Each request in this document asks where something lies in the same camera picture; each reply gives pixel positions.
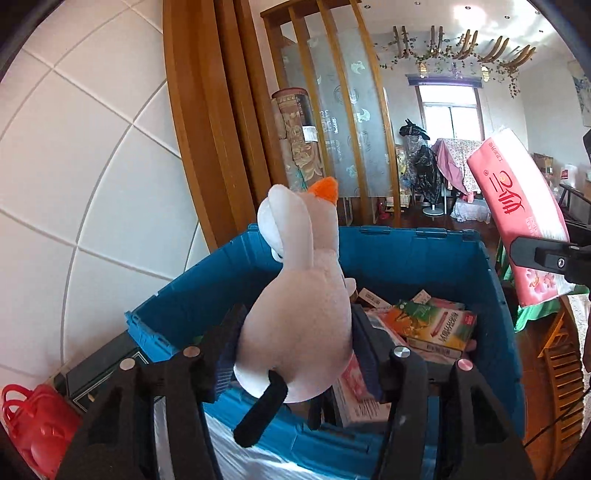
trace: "ceiling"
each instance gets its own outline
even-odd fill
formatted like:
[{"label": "ceiling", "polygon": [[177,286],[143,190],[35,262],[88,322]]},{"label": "ceiling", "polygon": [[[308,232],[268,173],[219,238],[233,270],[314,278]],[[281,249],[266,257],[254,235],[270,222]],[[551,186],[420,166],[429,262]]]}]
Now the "ceiling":
[{"label": "ceiling", "polygon": [[[454,46],[467,29],[472,33],[478,30],[475,52],[479,54],[488,53],[500,35],[510,38],[501,59],[515,58],[526,45],[536,47],[532,61],[521,69],[555,56],[573,58],[554,28],[527,0],[363,0],[360,6],[364,7],[361,11],[369,32],[379,38],[376,41],[391,40],[393,26],[400,32],[404,25],[409,38],[417,39],[418,49],[419,44],[430,41],[431,26],[435,25],[438,32],[441,25],[445,38]],[[356,27],[350,7],[336,8],[333,15],[339,30]],[[324,35],[320,14],[306,20],[312,36]],[[290,34],[290,26],[282,30],[286,36],[295,37]]]}]

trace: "silver bolt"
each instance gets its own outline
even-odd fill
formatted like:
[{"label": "silver bolt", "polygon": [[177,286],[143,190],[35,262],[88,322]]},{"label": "silver bolt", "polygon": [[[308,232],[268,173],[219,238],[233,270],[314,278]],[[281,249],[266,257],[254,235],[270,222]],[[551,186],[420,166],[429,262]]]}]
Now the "silver bolt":
[{"label": "silver bolt", "polygon": [[133,358],[124,358],[119,364],[121,370],[131,370],[135,367],[135,360]]},{"label": "silver bolt", "polygon": [[194,358],[201,355],[201,349],[198,346],[189,345],[185,350],[183,350],[183,355],[188,358]]},{"label": "silver bolt", "polygon": [[396,355],[398,358],[407,358],[410,356],[410,350],[405,346],[397,346],[394,349],[394,355]]},{"label": "silver bolt", "polygon": [[467,358],[460,358],[457,361],[457,366],[460,368],[460,370],[464,370],[464,372],[469,372],[472,370],[472,368],[474,368],[474,364]]}]

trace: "plush toy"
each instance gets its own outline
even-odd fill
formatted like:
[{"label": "plush toy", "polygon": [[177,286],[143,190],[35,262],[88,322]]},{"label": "plush toy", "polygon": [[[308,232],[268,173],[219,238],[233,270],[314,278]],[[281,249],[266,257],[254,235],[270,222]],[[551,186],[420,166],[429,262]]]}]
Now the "plush toy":
[{"label": "plush toy", "polygon": [[355,281],[339,265],[337,198],[329,177],[305,193],[275,185],[259,207],[259,231],[283,268],[256,300],[238,340],[234,372],[254,397],[274,370],[287,384],[286,403],[309,400],[351,359]]}]

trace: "red object on floor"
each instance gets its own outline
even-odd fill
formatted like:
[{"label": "red object on floor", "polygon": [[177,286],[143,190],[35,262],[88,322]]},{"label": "red object on floor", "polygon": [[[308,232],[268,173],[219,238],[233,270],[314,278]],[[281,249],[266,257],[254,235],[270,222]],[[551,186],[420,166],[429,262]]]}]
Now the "red object on floor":
[{"label": "red object on floor", "polygon": [[[25,400],[7,400],[9,392],[18,392]],[[15,384],[2,390],[2,416],[9,437],[27,464],[54,480],[80,426],[80,416],[49,385],[38,385],[31,391]]]}]

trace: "white tile wall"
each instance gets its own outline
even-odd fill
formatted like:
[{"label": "white tile wall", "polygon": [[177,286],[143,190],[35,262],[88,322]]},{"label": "white tile wall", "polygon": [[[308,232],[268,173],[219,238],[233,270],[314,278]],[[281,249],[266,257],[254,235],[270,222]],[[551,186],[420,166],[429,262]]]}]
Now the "white tile wall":
[{"label": "white tile wall", "polygon": [[161,0],[66,0],[0,83],[0,387],[125,330],[209,252],[179,158]]}]

